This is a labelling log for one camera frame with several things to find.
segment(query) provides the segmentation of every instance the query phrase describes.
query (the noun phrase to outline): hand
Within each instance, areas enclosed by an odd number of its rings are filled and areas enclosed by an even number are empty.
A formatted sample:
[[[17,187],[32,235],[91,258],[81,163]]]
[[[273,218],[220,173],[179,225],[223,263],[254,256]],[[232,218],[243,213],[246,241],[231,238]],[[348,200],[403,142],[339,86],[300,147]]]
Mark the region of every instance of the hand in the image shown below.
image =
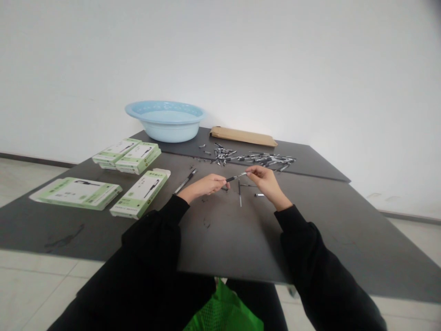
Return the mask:
[[[225,177],[211,174],[187,186],[178,193],[178,197],[183,198],[188,204],[190,204],[190,202],[202,195],[210,195],[219,191],[224,185],[226,185],[227,188],[230,188],[230,183],[226,182]]]
[[[273,170],[260,165],[253,165],[245,171],[247,172],[248,178],[257,185],[259,190],[271,201],[277,211],[282,211],[293,205],[280,189]]]

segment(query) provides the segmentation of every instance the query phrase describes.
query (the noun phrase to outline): tabletop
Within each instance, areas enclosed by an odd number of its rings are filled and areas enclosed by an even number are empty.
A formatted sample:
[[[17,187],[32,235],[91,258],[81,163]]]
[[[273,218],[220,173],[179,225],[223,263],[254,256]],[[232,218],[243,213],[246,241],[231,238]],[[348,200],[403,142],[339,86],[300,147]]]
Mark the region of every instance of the tabletop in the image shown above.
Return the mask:
[[[280,154],[281,156],[292,156],[297,158],[297,161],[284,170],[284,172],[334,179],[347,183],[350,182],[348,177],[346,177],[324,157],[317,153],[317,151],[315,151],[311,146],[288,143],[280,140],[276,140],[278,143],[277,147],[260,146],[251,143],[210,137],[209,133],[210,129],[200,127],[196,137],[183,143],[159,142],[151,139],[145,133],[145,131],[141,131],[133,135],[131,138],[140,139],[148,143],[157,143],[159,148],[166,153],[194,156],[208,160],[214,160],[214,149],[217,148],[214,143],[220,143],[227,149],[236,150],[237,153],[235,153],[234,156],[250,154],[250,152],[274,153]],[[198,148],[198,146],[202,145],[206,145],[206,147]],[[204,153],[204,150],[211,152],[212,155]],[[249,163],[237,160],[232,160],[230,163],[249,166]]]
[[[161,208],[194,168],[199,171],[192,182],[209,173],[230,177],[243,171],[242,165],[223,167],[169,153],[160,155],[152,168],[168,169],[171,176],[148,210]],[[91,159],[59,176],[64,177],[119,184],[123,193],[139,179],[101,169]],[[285,172],[277,173],[277,180],[369,294],[441,302],[441,269],[350,185]],[[178,270],[290,283],[274,207],[256,198],[252,187],[242,187],[240,207],[237,180],[231,184],[228,192],[196,199],[181,220]],[[1,248],[106,261],[135,222],[110,215],[122,194],[104,211],[92,211],[32,201],[28,196],[35,190],[0,208]]]

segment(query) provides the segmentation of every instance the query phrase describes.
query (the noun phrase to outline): black sleeve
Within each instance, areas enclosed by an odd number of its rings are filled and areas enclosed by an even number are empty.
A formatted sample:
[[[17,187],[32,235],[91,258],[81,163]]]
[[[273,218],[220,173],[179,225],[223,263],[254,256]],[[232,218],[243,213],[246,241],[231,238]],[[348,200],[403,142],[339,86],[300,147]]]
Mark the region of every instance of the black sleeve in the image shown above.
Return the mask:
[[[165,307],[181,246],[178,224],[188,208],[172,196],[133,224],[49,330],[161,330],[171,313]]]
[[[370,296],[295,206],[275,212],[294,285],[316,330],[386,330]]]

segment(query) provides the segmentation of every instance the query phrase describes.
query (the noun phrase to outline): tiled floor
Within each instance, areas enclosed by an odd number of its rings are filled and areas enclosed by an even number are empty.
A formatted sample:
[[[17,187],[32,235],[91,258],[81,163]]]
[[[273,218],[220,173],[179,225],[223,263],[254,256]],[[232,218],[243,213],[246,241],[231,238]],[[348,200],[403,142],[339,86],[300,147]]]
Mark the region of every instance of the tiled floor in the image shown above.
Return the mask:
[[[0,159],[0,206],[65,170]],[[391,222],[441,266],[441,226]],[[46,330],[101,266],[94,261],[0,250],[0,330]],[[285,286],[276,288],[289,330],[314,330],[300,298],[291,297]],[[441,305],[373,299],[389,330],[441,331]]]

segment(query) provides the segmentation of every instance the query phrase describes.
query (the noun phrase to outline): green plastic bag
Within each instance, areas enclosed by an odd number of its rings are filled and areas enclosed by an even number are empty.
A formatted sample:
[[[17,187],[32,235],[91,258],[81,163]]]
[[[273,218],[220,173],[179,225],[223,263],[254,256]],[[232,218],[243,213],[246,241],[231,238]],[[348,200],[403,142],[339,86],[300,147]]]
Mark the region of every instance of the green plastic bag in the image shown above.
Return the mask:
[[[216,292],[185,327],[184,331],[262,331],[258,319],[222,281]]]

